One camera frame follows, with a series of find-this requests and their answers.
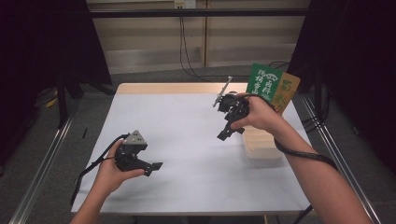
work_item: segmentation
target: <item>finger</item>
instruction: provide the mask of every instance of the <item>finger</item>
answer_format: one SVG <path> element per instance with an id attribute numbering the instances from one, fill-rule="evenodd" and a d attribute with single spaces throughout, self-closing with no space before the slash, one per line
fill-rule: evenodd
<path id="1" fill-rule="evenodd" d="M 108 158 L 109 157 L 114 157 L 116 155 L 116 150 L 122 144 L 123 141 L 124 141 L 124 139 L 121 138 L 116 143 L 114 143 L 113 147 L 111 147 L 111 149 L 108 151 L 108 154 L 107 154 Z"/>
<path id="2" fill-rule="evenodd" d="M 127 172 L 123 172 L 123 177 L 125 179 L 130 179 L 130 178 L 134 178 L 134 177 L 138 177 L 141 176 L 145 173 L 145 170 L 143 169 L 137 169 L 137 170 L 132 170 L 132 171 L 127 171 Z"/>

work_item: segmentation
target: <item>electrical outlet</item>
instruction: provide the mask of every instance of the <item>electrical outlet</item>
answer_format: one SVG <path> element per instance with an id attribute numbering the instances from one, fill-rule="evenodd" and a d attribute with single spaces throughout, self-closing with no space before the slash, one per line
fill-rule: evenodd
<path id="1" fill-rule="evenodd" d="M 176 9 L 196 8 L 195 0 L 174 0 Z"/>
<path id="2" fill-rule="evenodd" d="M 185 8 L 186 4 L 184 0 L 175 0 L 175 9 Z"/>
<path id="3" fill-rule="evenodd" d="M 184 1 L 185 8 L 196 8 L 195 0 L 186 0 Z"/>

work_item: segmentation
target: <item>gray floor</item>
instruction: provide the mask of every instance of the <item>gray floor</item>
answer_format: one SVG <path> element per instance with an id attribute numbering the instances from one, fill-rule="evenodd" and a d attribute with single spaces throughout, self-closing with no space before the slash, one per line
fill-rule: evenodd
<path id="1" fill-rule="evenodd" d="M 211 81 L 224 82 L 227 76 L 235 76 L 234 81 L 247 81 L 249 67 L 196 69 L 197 74 Z M 183 71 L 151 72 L 112 77 L 114 89 L 122 82 L 190 82 L 202 81 L 186 75 Z M 44 185 L 39 189 L 32 207 L 27 211 L 26 223 L 68 223 L 72 217 L 69 200 L 73 192 L 73 181 L 86 166 L 91 150 L 106 119 L 112 96 L 83 86 L 85 96 L 76 101 L 68 99 L 68 108 L 76 109 L 67 135 L 54 156 Z M 37 99 L 46 102 L 50 95 Z M 299 94 L 293 100 L 302 119 L 308 115 Z M 0 223 L 8 223 L 20 204 L 24 193 L 29 189 L 57 134 L 57 105 L 39 107 L 35 121 L 28 133 L 21 139 L 17 149 L 9 158 L 4 176 L 0 178 Z M 331 101 L 329 117 L 326 119 L 337 146 L 360 183 L 363 191 L 374 206 L 382 223 L 396 223 L 396 177 L 383 166 L 370 149 L 369 144 L 353 132 L 349 121 L 337 103 Z M 308 134 L 312 145 L 326 154 L 326 148 L 316 131 Z M 185 217 L 136 217 L 138 223 L 187 223 Z M 294 216 L 267 217 L 268 223 L 292 223 Z M 216 223 L 263 223 L 264 217 L 213 217 Z M 102 216 L 100 223 L 134 223 L 133 217 Z M 321 223 L 317 217 L 306 217 L 301 223 Z"/>

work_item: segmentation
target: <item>person's left hand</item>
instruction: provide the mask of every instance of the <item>person's left hand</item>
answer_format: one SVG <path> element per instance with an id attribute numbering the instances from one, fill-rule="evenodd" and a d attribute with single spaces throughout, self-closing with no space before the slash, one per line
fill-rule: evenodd
<path id="1" fill-rule="evenodd" d="M 117 167 L 113 158 L 117 148 L 122 144 L 122 141 L 123 139 L 117 141 L 108 151 L 107 157 L 110 159 L 102 161 L 92 186 L 93 189 L 100 191 L 106 196 L 118 189 L 123 181 L 145 173 L 143 169 L 123 172 Z"/>

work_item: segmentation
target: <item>white paper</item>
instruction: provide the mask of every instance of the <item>white paper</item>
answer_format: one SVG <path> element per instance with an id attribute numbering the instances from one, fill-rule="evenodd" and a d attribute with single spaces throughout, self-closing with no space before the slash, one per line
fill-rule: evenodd
<path id="1" fill-rule="evenodd" d="M 216 94 L 117 94 L 88 165 L 118 136 L 139 130 L 148 142 L 140 160 L 163 162 L 151 176 L 125 181 L 102 207 L 125 215 L 259 214 L 300 211 L 309 202 L 283 156 L 254 161 L 243 136 L 217 138 L 227 120 L 212 106 Z M 294 105 L 285 119 L 307 140 Z M 83 178 L 72 212 L 77 212 L 97 169 Z"/>

